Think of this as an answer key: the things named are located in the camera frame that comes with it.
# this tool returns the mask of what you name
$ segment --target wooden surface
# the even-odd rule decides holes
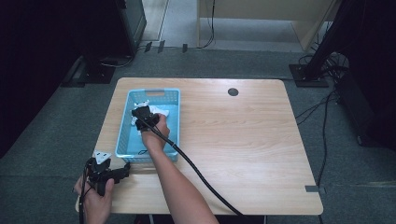
[[[246,215],[318,215],[323,207],[285,87],[280,80],[134,78],[119,80],[96,149],[113,153],[128,90],[179,88],[180,148],[207,181]],[[228,89],[239,90],[230,96]],[[217,215],[232,212],[178,156],[176,166]],[[151,163],[133,164],[116,185],[113,213],[169,214]]]
[[[293,21],[303,50],[309,49],[323,22],[341,0],[217,0],[215,18]],[[213,0],[197,0],[197,46],[200,18],[211,18]]]

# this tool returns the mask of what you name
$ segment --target wooden table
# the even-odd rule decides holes
[[[280,80],[121,78],[96,149],[113,153],[128,90],[179,88],[180,148],[207,181],[245,215],[318,215],[323,211],[284,84]],[[228,94],[236,88],[237,96]],[[178,169],[216,215],[231,215],[181,156]],[[114,189],[113,213],[169,214],[152,163],[132,164]]]

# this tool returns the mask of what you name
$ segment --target black stand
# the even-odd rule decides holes
[[[293,74],[297,87],[329,87],[326,80],[322,78],[322,66],[329,55],[335,51],[341,51],[348,47],[348,43],[353,42],[353,30],[359,24],[359,19],[351,19],[350,12],[359,3],[359,0],[343,1],[338,9],[337,16],[332,23],[322,43],[315,52],[309,64],[290,64],[289,68]]]
[[[293,75],[294,82],[297,87],[329,87],[324,77],[308,80],[305,73],[306,64],[289,64],[289,69]]]
[[[84,72],[79,77],[79,83],[108,84],[113,78],[115,67],[104,66],[101,64],[84,66]]]
[[[68,71],[62,87],[84,87],[86,83],[108,84],[113,78],[115,67],[89,63],[80,56]]]

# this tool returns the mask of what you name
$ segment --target gray carpet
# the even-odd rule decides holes
[[[289,63],[301,53],[156,49],[139,51],[118,68],[108,85],[59,88],[0,160],[0,223],[78,223],[70,190],[91,156],[112,93],[121,77],[213,77],[289,79]],[[327,96],[328,89],[299,89],[285,80],[295,115]],[[324,106],[299,126],[314,176],[323,159]],[[323,223],[394,223],[396,153],[360,147],[341,105],[329,103],[328,159],[322,177],[326,193]],[[116,215],[108,223],[133,223]],[[318,217],[270,216],[268,223],[319,223]]]

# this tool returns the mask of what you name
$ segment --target forearm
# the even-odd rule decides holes
[[[161,150],[149,150],[175,223],[218,223],[204,197]]]

